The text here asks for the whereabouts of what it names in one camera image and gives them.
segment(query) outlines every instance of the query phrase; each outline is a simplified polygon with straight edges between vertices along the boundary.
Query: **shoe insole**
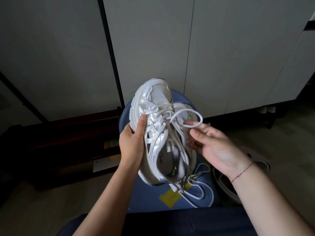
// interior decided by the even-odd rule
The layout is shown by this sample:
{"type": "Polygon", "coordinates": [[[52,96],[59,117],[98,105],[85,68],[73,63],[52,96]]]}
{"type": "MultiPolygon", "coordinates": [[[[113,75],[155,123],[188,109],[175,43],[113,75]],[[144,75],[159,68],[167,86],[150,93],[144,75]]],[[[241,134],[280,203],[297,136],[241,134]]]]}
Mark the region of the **shoe insole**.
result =
{"type": "Polygon", "coordinates": [[[178,155],[174,152],[167,152],[166,146],[162,148],[158,155],[157,167],[163,175],[169,175],[173,171],[173,158],[178,159],[178,155]]]}

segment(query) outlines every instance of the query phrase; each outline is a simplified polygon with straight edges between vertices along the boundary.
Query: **left hand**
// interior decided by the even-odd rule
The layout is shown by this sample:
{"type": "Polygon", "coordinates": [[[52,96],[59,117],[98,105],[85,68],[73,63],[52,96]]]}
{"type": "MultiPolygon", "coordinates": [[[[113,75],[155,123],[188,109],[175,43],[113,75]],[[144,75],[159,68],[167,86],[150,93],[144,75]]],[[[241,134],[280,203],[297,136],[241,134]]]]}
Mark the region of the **left hand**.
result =
{"type": "Polygon", "coordinates": [[[121,151],[121,163],[127,166],[135,166],[137,169],[144,151],[144,132],[147,127],[147,116],[142,114],[138,120],[137,130],[135,133],[130,128],[128,123],[119,137],[119,147],[121,151]]]}

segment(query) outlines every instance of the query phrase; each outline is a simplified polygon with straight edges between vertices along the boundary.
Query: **fingernail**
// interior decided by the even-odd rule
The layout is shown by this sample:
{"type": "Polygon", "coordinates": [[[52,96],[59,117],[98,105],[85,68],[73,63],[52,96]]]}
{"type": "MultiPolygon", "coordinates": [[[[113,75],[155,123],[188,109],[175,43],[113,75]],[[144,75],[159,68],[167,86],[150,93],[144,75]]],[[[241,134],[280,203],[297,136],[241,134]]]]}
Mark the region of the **fingernail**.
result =
{"type": "Polygon", "coordinates": [[[145,114],[141,114],[140,120],[146,120],[146,119],[147,119],[147,116],[145,114]]]}

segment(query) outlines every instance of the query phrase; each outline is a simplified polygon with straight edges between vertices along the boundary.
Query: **hand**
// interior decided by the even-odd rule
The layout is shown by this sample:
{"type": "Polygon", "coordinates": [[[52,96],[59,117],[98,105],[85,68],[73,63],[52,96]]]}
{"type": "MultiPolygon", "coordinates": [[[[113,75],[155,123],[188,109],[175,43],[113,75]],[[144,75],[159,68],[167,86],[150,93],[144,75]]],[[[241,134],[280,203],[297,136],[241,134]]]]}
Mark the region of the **hand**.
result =
{"type": "Polygon", "coordinates": [[[121,163],[135,166],[139,169],[144,151],[144,132],[146,130],[147,116],[142,114],[138,120],[137,130],[132,132],[129,123],[119,136],[121,163]]]}
{"type": "MultiPolygon", "coordinates": [[[[197,122],[187,121],[187,125],[197,122]]],[[[216,169],[231,181],[251,164],[247,157],[220,130],[207,124],[201,124],[189,132],[189,147],[203,155],[216,169]]]]}

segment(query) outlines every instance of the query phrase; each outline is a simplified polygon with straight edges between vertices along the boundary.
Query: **right hand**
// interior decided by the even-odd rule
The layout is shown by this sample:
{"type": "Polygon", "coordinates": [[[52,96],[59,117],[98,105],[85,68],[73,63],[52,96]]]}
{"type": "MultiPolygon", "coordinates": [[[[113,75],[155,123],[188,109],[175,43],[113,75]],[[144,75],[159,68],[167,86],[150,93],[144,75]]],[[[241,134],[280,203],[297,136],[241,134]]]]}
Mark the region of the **right hand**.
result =
{"type": "MultiPolygon", "coordinates": [[[[197,122],[187,121],[184,124],[192,126],[197,122]]],[[[223,132],[214,127],[202,123],[191,129],[189,135],[189,147],[203,155],[231,181],[252,162],[223,132]]]]}

